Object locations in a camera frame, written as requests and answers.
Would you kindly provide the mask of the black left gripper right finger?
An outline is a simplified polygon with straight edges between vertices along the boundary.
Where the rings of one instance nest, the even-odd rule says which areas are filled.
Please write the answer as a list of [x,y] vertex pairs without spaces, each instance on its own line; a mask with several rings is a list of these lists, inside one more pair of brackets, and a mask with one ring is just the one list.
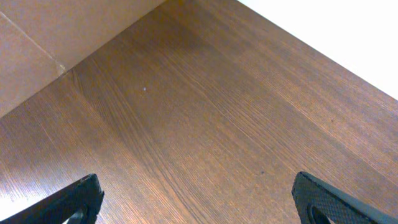
[[316,223],[397,223],[397,219],[309,174],[299,172],[292,197],[300,221]]

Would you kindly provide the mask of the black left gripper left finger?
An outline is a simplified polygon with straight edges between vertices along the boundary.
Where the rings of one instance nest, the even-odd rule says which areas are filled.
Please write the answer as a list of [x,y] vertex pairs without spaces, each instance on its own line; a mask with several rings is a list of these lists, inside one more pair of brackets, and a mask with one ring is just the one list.
[[103,198],[98,176],[88,174],[1,223],[95,223]]

